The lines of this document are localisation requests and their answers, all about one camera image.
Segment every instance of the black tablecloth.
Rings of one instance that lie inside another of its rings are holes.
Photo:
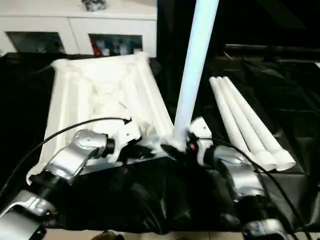
[[[18,160],[45,133],[54,71],[58,58],[79,55],[10,53],[0,59],[4,125],[0,187]],[[183,72],[175,61],[150,65],[174,120]],[[203,116],[215,138],[228,140],[209,77],[228,76],[297,164],[273,172],[305,219],[320,232],[320,69],[310,63],[252,63],[245,60],[206,61],[193,117]],[[14,195],[25,185],[27,171],[40,152],[26,162],[12,182]],[[270,196],[295,230],[299,229],[280,192],[264,177]],[[65,192],[65,209],[51,227],[70,230],[124,232],[235,231],[238,222],[224,182],[214,170],[188,167],[167,159],[108,169],[80,176]]]

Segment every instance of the black joint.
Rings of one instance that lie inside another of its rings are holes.
[[[101,157],[105,158],[108,154],[113,154],[116,148],[116,141],[113,138],[108,138],[106,134],[106,146],[101,155]]]

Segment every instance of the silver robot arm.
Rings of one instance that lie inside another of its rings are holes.
[[[133,122],[124,125],[113,138],[88,129],[76,132],[72,142],[40,174],[30,177],[29,188],[21,190],[0,213],[0,240],[43,239],[46,230],[41,223],[56,213],[62,189],[72,185],[84,170],[90,173],[103,169],[102,160],[98,159],[115,162],[121,149],[140,137],[139,128]]]
[[[224,177],[245,240],[288,240],[277,211],[246,157],[233,148],[212,146],[205,151],[203,163]]]

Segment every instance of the white tube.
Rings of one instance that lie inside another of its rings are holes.
[[[190,125],[219,0],[197,0],[177,105],[173,137],[184,143]]]
[[[275,139],[266,125],[262,122],[256,112],[251,108],[249,103],[230,81],[230,79],[228,77],[224,77],[223,80],[226,82],[228,89],[240,106],[245,117],[248,119],[255,133],[260,138],[265,149],[268,150],[276,159],[276,169],[278,171],[284,171],[292,168],[296,164],[296,162],[290,155],[290,153],[281,147],[281,145],[278,143],[278,141]]]
[[[240,150],[244,151],[244,153],[247,154],[249,158],[255,161],[255,156],[249,151],[246,142],[237,126],[237,123],[228,107],[226,99],[221,92],[218,80],[215,77],[210,77],[209,82],[211,84],[215,101],[219,108],[221,118],[230,142]]]
[[[261,165],[267,171],[275,169],[277,167],[275,158],[265,149],[245,114],[241,111],[231,92],[229,92],[227,82],[221,77],[218,77],[217,79],[234,120],[236,121],[250,152],[254,154],[256,163]]]

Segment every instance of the items on shelf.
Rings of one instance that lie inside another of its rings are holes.
[[[142,36],[90,34],[95,56],[119,56],[142,52]]]

